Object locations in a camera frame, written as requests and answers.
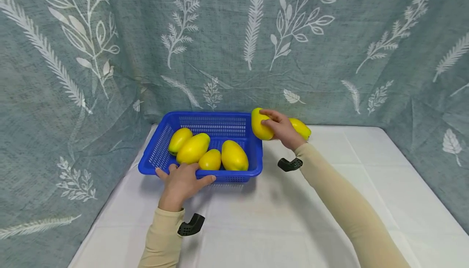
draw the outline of beige sleeve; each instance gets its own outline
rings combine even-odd
[[[361,268],[410,268],[368,201],[310,144],[295,151],[301,172],[353,244]]]
[[[168,212],[155,211],[153,223],[148,229],[145,250],[138,268],[174,268],[179,261],[182,237],[177,233],[184,210]]]

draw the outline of blue plastic basket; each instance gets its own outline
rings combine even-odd
[[[248,156],[247,171],[228,171],[222,166],[217,171],[198,170],[195,173],[197,178],[215,175],[217,182],[247,182],[262,172],[262,141],[252,132],[249,113],[173,111],[163,117],[145,149],[138,164],[142,174],[155,175],[156,167],[168,173],[170,164],[177,164],[176,157],[168,152],[168,145],[173,134],[183,127],[191,129],[194,135],[201,132],[208,134],[209,149],[221,151],[224,141],[233,140]]]

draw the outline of fruit held in hand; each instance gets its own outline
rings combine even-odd
[[[255,108],[251,112],[252,132],[257,136],[257,138],[267,141],[274,137],[274,132],[269,127],[261,124],[262,120],[269,119],[269,117],[264,114],[260,114],[260,110],[262,110],[262,108]]]
[[[309,136],[311,135],[311,130],[299,119],[289,119],[292,123],[293,128],[305,139],[308,141]]]
[[[192,164],[198,162],[200,158],[207,152],[210,144],[210,137],[206,133],[200,133],[189,138],[176,156],[179,164]]]
[[[199,160],[200,169],[219,170],[221,165],[221,153],[216,149],[209,150]]]
[[[247,170],[248,157],[237,142],[227,140],[221,146],[221,162],[226,170]]]
[[[192,132],[188,128],[178,129],[169,141],[168,151],[171,155],[176,156],[182,145],[187,142],[188,139],[192,138]]]

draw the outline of black wrist mount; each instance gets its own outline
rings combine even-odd
[[[288,161],[285,158],[282,158],[278,161],[277,166],[280,167],[284,172],[289,172],[293,170],[297,170],[303,166],[303,161],[295,158],[293,161]]]
[[[189,222],[188,224],[186,222],[183,222],[179,227],[177,233],[182,237],[194,235],[201,230],[204,221],[204,216],[194,213],[194,215],[192,215],[191,222]]]

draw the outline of fabric backdrop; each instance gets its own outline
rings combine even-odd
[[[0,9],[1,267],[67,267],[149,125],[173,110],[379,126],[469,231],[469,0]]]

